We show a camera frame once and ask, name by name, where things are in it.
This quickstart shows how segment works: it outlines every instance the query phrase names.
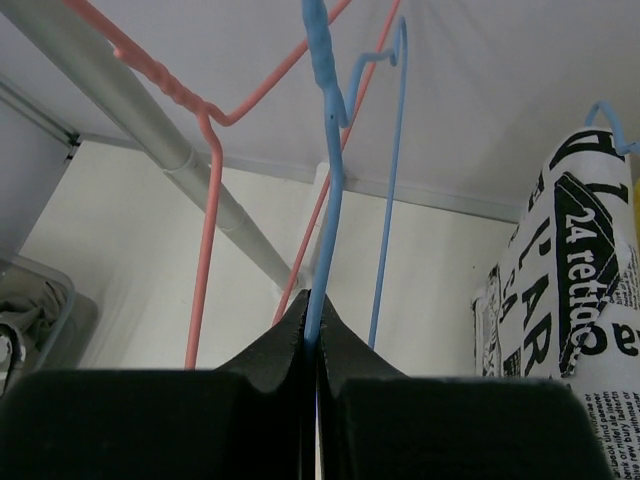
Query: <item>metal pole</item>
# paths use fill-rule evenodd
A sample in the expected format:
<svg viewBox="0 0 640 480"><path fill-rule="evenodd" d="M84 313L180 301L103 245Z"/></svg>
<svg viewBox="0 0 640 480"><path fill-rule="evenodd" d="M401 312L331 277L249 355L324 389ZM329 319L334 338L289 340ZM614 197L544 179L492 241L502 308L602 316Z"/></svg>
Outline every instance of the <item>metal pole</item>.
<svg viewBox="0 0 640 480"><path fill-rule="evenodd" d="M0 12L204 210L209 167L198 155L189 160L192 146L133 72L114 58L101 35L58 0L0 0ZM217 226L280 288L285 287L291 270L224 185Z"/></svg>

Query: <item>yellow object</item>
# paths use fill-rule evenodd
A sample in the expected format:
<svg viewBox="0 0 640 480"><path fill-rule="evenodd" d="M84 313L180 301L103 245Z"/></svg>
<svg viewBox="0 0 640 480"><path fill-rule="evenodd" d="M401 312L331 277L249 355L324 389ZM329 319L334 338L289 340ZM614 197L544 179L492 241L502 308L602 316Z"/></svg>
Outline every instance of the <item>yellow object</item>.
<svg viewBox="0 0 640 480"><path fill-rule="evenodd" d="M633 213L636 220L636 248L640 245L640 180L636 182L633 188Z"/></svg>

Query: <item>gray cloth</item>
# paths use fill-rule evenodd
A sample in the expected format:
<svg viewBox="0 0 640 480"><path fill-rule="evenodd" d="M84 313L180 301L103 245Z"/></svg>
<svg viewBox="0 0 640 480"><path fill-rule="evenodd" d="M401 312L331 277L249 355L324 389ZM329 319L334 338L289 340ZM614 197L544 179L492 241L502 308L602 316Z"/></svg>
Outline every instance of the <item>gray cloth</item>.
<svg viewBox="0 0 640 480"><path fill-rule="evenodd" d="M28 370L35 362L66 300L65 288L48 278L21 268L5 272L0 281L0 395L9 379L13 383L19 376L12 370Z"/></svg>

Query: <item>gray ceiling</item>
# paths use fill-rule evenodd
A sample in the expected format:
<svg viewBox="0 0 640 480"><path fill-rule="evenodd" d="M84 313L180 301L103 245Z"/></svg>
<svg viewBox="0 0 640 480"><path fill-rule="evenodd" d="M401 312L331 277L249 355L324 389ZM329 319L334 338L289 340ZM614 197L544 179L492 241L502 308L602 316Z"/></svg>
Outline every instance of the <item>gray ceiling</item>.
<svg viewBox="0 0 640 480"><path fill-rule="evenodd" d="M225 111L304 36L299 0L93 3ZM353 0L334 23L343 86L390 3ZM410 73L399 185L520 205L544 157L599 99L614 105L628 137L640 136L640 2L404 0L401 13ZM4 18L0 72L78 130L123 138ZM377 70L345 154L351 177L388 176L398 80L398 69ZM205 151L192 115L146 84ZM305 56L255 111L218 131L229 156L312 171L326 156L322 111Z"/></svg>

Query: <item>clear plastic container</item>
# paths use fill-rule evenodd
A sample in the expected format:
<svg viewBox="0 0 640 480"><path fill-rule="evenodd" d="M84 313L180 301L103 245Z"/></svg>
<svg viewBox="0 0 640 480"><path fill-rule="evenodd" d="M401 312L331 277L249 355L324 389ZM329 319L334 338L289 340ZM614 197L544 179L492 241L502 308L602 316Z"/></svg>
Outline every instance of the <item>clear plastic container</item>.
<svg viewBox="0 0 640 480"><path fill-rule="evenodd" d="M64 273L0 250L0 292L13 289L14 284L37 286L38 283L46 284L63 300L56 304L56 319L40 348L27 353L23 373L44 368L74 368L97 322L95 303L78 295L73 282Z"/></svg>

